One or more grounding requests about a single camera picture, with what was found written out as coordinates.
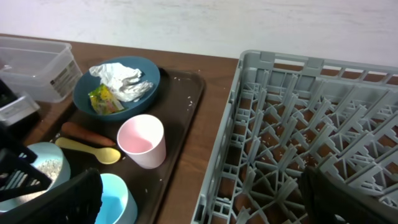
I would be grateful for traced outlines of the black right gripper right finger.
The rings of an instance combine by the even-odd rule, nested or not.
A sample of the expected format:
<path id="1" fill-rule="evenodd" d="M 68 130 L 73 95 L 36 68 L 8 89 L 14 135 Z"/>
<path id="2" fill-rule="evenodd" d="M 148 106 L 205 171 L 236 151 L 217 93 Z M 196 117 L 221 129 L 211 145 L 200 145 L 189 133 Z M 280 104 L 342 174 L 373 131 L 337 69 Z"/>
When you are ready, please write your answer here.
<path id="1" fill-rule="evenodd" d="M 298 180 L 310 223 L 397 223 L 397 209 L 306 167 Z"/>

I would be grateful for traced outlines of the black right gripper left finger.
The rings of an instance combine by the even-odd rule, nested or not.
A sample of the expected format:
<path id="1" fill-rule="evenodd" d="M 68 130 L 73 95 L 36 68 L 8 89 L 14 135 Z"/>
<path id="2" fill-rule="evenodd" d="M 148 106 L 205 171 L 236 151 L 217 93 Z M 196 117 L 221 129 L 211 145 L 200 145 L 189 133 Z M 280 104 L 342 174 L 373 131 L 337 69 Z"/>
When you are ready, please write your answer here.
<path id="1" fill-rule="evenodd" d="M 1 224 L 94 224 L 102 206 L 103 183 L 89 168 L 41 196 L 1 214 Z"/>

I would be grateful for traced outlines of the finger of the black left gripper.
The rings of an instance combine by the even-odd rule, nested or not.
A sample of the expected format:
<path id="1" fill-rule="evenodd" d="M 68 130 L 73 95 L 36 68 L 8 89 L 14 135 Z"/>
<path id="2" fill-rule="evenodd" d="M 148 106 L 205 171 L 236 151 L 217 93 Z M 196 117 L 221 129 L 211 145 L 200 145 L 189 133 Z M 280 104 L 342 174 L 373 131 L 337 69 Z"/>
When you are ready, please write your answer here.
<path id="1" fill-rule="evenodd" d="M 52 181 L 33 163 L 37 154 L 1 127 L 1 201 L 47 189 Z"/>

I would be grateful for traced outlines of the white rice pile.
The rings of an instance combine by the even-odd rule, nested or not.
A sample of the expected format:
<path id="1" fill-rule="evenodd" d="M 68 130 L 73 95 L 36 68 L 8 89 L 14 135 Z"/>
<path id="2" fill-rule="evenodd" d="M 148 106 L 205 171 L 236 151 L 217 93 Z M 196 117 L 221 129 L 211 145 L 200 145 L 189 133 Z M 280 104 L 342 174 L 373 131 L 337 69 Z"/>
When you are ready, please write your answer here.
<path id="1" fill-rule="evenodd" d="M 62 169 L 61 160 L 48 159 L 37 166 L 37 169 L 44 173 L 52 181 L 55 181 Z"/>

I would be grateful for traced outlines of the light blue bowl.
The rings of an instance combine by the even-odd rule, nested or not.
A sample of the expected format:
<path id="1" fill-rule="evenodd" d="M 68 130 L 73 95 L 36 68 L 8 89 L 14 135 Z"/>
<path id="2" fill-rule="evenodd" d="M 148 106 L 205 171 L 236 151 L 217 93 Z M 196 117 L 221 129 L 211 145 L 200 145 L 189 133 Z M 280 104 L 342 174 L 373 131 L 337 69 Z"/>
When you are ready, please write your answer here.
<path id="1" fill-rule="evenodd" d="M 66 157 L 64 156 L 62 150 L 56 146 L 54 143 L 51 142 L 39 142 L 35 144 L 31 144 L 28 148 L 33 151 L 37 155 L 37 159 L 32 164 L 36 169 L 37 166 L 43 163 L 45 160 L 48 159 L 56 159 L 61 160 L 62 162 L 62 169 L 60 171 L 59 176 L 55 181 L 52 181 L 49 188 L 47 190 L 35 192 L 32 194 L 23 195 L 20 197 L 12 198 L 10 200 L 6 200 L 1 202 L 1 213 L 7 212 L 16 208 L 30 200 L 35 199 L 38 196 L 46 193 L 46 191 L 52 190 L 53 188 L 59 186 L 60 184 L 68 181 L 70 179 L 70 165 L 67 161 Z"/>

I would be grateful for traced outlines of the light blue plastic cup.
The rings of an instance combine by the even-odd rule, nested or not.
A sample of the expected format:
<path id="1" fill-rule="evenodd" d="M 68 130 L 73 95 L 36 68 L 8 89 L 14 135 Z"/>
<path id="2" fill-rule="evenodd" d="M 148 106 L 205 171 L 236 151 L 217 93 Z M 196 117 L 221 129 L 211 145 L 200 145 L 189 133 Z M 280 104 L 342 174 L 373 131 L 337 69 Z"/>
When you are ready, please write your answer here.
<path id="1" fill-rule="evenodd" d="M 102 206 L 95 224 L 134 224 L 138 209 L 125 181 L 115 174 L 101 174 Z"/>

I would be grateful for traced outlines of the yellow green snack wrapper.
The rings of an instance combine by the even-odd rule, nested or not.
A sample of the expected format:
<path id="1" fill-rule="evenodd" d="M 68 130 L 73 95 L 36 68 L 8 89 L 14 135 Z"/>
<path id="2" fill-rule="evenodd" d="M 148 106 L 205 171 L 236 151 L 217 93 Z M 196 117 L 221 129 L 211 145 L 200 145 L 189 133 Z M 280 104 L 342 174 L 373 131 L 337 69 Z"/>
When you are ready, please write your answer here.
<path id="1" fill-rule="evenodd" d="M 92 108 L 98 115 L 109 115 L 125 110 L 120 101 L 104 84 L 89 92 L 88 96 Z"/>

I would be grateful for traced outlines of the white tissue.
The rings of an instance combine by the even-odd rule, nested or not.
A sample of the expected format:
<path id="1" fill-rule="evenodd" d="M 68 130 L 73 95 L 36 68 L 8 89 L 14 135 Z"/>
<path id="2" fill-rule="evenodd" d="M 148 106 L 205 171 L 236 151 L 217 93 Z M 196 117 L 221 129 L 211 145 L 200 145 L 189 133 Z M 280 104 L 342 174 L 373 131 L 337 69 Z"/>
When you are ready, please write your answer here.
<path id="1" fill-rule="evenodd" d="M 100 78 L 100 83 L 108 87 L 112 94 L 123 102 L 137 102 L 154 84 L 142 81 L 143 72 L 121 63 L 104 63 L 89 69 L 90 75 Z"/>

